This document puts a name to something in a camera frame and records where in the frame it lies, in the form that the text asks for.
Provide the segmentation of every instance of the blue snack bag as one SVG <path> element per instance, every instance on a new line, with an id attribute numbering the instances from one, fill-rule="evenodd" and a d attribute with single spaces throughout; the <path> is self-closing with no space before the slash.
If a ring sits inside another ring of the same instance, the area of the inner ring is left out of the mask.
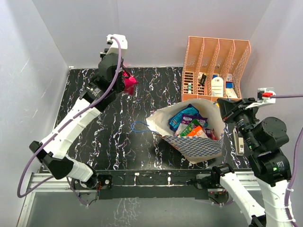
<path id="1" fill-rule="evenodd" d="M 169 119 L 169 128 L 172 131 L 177 131 L 181 121 L 182 121 L 182 114 L 187 114 L 191 116 L 198 116 L 199 111 L 193 107 L 193 105 L 189 104 L 186 108 L 181 110 L 179 113 L 177 113 L 175 116 Z"/>

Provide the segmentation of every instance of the small bottle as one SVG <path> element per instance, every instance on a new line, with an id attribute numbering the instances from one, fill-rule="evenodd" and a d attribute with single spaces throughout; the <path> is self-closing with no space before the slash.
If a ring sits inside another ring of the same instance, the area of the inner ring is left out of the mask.
<path id="1" fill-rule="evenodd" d="M 188 86 L 187 86 L 187 88 L 188 88 L 188 94 L 191 94 L 191 83 L 188 83 Z"/>

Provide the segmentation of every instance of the green snack package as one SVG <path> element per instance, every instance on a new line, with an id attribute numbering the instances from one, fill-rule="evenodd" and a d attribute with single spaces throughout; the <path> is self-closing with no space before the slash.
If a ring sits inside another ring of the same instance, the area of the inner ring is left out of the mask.
<path id="1" fill-rule="evenodd" d="M 183 132 L 180 133 L 179 136 L 187 136 L 194 128 L 198 126 L 202 128 L 197 119 L 192 120 L 192 122 L 183 130 Z"/>

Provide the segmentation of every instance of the white bottle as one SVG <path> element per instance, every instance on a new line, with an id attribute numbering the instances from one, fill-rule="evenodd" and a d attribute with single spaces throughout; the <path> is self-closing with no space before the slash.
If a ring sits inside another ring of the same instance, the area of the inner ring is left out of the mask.
<path id="1" fill-rule="evenodd" d="M 212 96 L 223 97 L 224 81 L 221 77 L 212 79 Z"/>

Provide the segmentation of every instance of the orange desk organizer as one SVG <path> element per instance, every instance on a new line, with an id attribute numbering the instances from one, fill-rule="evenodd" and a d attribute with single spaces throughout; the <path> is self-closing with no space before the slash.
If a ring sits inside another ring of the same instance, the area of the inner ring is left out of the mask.
<path id="1" fill-rule="evenodd" d="M 232 74 L 233 89 L 238 99 L 241 99 L 240 80 L 250 56 L 248 40 L 233 40 L 189 36 L 182 70 L 181 99 L 204 98 L 216 101 L 219 97 L 212 96 L 211 81 L 214 73 L 224 80 L 223 95 L 226 98 L 225 82 L 227 74 Z M 198 81 L 199 72 L 206 75 L 202 87 Z M 188 94 L 188 83 L 192 84 L 191 94 Z"/>

